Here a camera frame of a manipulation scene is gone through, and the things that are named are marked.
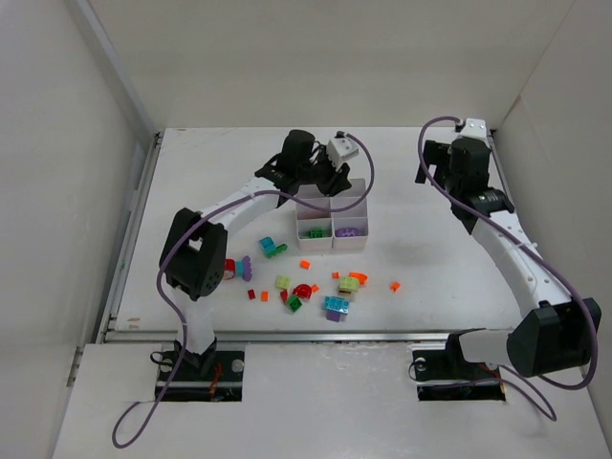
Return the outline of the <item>purple lego block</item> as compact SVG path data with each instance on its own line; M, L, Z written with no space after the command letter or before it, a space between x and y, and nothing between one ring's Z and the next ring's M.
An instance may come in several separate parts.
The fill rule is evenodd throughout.
M359 237L360 230L357 228L353 228L353 227L339 228L339 229L336 229L335 236L337 238Z

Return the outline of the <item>teal round lego piece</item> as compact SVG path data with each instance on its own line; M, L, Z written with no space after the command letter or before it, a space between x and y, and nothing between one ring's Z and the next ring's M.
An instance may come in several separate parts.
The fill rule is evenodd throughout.
M259 244L266 257L271 257L276 251L276 244L270 236L260 239Z

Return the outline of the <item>purple flower lego piece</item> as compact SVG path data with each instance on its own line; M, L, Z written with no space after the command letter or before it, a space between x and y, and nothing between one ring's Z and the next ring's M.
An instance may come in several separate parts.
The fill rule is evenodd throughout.
M244 281L252 280L252 263L251 258L245 255L241 260L235 263L236 275L240 276Z

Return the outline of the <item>red cylinder lego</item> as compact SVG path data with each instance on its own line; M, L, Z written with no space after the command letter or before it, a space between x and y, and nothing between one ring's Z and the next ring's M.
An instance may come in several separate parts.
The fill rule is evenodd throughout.
M234 279L235 276L236 276L235 261L233 259L226 259L223 279L230 280L230 279Z

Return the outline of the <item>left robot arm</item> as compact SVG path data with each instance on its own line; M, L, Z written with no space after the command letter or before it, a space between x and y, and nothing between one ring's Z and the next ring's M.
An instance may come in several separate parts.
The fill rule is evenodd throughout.
M338 132L324 145L313 134L293 129L279 153L272 156L237 192L205 211L179 210L172 221L162 250L156 287L159 296L180 321L173 350L162 357L170 374L190 371L204 376L214 362L216 338L211 327L195 332L200 341L191 350L187 313L164 292L177 290L195 302L214 292L226 270L229 239L254 219L284 205L302 186L315 186L325 196L335 196L351 187L348 161L359 154L359 146Z

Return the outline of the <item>left white compartment tray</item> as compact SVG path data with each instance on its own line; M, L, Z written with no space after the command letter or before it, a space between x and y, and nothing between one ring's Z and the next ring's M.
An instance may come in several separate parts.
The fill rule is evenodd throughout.
M301 251L330 251L333 246L331 199L321 194L315 186L303 186L296 197L309 204L295 204L297 245ZM311 239L310 230L322 229L325 236Z

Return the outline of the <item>white compartment tray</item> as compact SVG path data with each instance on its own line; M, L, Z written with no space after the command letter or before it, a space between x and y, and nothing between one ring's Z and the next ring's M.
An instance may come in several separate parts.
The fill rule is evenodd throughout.
M367 189L364 178L351 180L351 188L331 198L331 208L346 208L355 204ZM369 235L367 200L363 199L354 207L342 212L332 212L333 249L336 251L357 251L365 248ZM353 227L360 230L359 237L337 238L336 229Z
M301 251L330 251L333 246L331 199L321 194L315 186L303 186L296 197L309 204L295 204L297 245ZM310 230L322 229L325 236L311 239Z

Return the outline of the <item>right white compartment tray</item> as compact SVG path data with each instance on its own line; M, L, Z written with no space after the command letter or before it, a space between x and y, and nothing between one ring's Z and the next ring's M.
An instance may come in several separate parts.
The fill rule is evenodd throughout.
M367 189L364 178L351 180L351 188L331 198L331 208L346 208L355 204ZM332 212L333 249L336 251L357 251L365 248L369 235L367 200L363 199L354 207L342 212ZM360 230L359 237L337 238L336 229L353 227Z

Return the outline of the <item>orange teardrop lego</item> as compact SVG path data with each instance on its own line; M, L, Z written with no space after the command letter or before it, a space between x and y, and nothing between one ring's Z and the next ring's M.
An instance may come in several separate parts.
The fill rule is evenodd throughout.
M365 285L368 279L368 276L366 274L358 272L350 272L349 276L356 278L361 285Z

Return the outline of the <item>lime pink lego brick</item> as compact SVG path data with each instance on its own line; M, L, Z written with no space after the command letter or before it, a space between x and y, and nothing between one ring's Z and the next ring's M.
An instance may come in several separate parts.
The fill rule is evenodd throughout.
M360 281L350 275L343 276L339 279L338 293L343 296L352 296L361 286Z

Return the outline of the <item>red dome lego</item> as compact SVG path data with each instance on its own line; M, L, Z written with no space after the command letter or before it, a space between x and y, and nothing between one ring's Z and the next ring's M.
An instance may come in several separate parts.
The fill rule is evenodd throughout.
M309 284L299 284L294 287L293 295L300 300L310 300L313 294L313 287Z

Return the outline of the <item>blue lego brick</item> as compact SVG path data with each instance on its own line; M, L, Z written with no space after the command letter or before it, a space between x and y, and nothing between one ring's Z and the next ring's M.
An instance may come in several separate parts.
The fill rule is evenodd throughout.
M342 315L349 313L350 302L337 296L326 296L322 308L328 312L335 312Z

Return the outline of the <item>purple lego under blue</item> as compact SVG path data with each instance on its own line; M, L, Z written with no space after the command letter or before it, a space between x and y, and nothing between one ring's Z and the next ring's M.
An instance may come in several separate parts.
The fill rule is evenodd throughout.
M335 323L341 323L345 321L347 313L345 311L329 311L325 312L325 317L329 321L333 321Z

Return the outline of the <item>metal rail front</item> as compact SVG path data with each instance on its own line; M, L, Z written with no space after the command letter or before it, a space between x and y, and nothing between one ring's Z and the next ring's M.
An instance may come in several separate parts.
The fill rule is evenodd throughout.
M216 332L220 342L279 343L279 342L428 342L445 341L449 332ZM175 332L120 332L111 330L101 339L103 343L171 342Z

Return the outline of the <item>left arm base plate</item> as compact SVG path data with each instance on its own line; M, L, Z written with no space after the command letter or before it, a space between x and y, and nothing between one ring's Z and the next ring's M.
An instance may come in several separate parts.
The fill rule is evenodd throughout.
M162 396L163 402L241 402L245 369L243 349L185 353Z

